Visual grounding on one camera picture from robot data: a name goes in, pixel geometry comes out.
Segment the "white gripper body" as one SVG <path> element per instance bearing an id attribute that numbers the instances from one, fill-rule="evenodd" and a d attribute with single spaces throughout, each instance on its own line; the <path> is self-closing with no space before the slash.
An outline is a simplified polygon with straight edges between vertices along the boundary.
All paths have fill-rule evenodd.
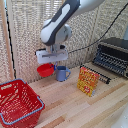
<path id="1" fill-rule="evenodd" d="M 45 64 L 66 60 L 68 58 L 68 52 L 65 45 L 55 44 L 53 46 L 37 50 L 36 56 L 39 64 Z"/>

